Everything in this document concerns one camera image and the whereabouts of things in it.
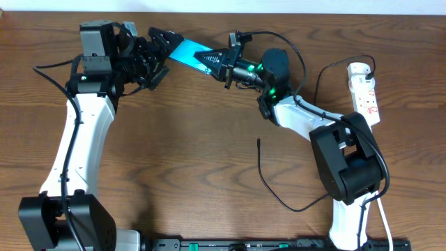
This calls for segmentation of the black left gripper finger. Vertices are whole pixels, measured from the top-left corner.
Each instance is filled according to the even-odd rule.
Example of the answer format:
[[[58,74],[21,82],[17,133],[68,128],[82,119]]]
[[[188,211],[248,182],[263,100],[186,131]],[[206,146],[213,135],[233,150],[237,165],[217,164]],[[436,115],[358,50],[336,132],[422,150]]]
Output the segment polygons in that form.
[[[169,68],[164,66],[159,73],[157,73],[150,81],[150,84],[148,85],[148,88],[150,91],[153,91],[158,84],[164,79],[164,77],[169,72]]]
[[[163,31],[150,27],[148,35],[152,42],[158,46],[158,52],[163,58],[167,58],[183,41],[184,37],[173,31]]]

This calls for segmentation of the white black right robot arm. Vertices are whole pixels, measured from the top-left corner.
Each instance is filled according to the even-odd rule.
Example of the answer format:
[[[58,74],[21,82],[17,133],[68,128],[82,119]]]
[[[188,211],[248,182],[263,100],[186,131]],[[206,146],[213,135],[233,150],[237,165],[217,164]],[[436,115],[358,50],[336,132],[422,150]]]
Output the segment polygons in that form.
[[[361,112],[358,105],[362,94],[355,83],[359,78],[365,78],[367,89],[374,88],[369,67],[361,63],[358,73],[354,64],[348,67],[355,111],[341,115],[291,95],[289,58],[284,50],[267,50],[260,63],[229,49],[196,52],[194,57],[221,82],[236,80],[262,89],[257,99],[262,116],[311,142],[321,182],[334,202],[330,240],[339,250],[362,248],[367,242],[369,203],[387,192],[380,184],[389,183],[387,165],[371,132],[374,113]]]

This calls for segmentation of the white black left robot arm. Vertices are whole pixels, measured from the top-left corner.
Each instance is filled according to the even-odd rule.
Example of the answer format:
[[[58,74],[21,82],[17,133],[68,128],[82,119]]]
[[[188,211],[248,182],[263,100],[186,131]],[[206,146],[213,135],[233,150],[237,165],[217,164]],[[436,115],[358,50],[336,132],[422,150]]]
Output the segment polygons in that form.
[[[79,32],[83,52],[60,86],[67,116],[56,159],[39,194],[21,200],[19,219],[34,250],[150,250],[141,232],[119,229],[99,202],[100,160],[125,85],[155,89],[183,37],[154,27],[140,37],[132,22],[109,20],[84,22]]]

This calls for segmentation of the blue Galaxy smartphone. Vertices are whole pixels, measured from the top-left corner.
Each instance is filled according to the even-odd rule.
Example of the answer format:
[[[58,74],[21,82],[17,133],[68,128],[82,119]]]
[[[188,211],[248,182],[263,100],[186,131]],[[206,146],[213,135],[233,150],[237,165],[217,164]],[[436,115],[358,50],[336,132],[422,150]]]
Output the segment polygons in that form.
[[[170,54],[169,58],[208,75],[210,70],[194,58],[196,52],[204,51],[211,51],[211,48],[185,38],[184,41]]]

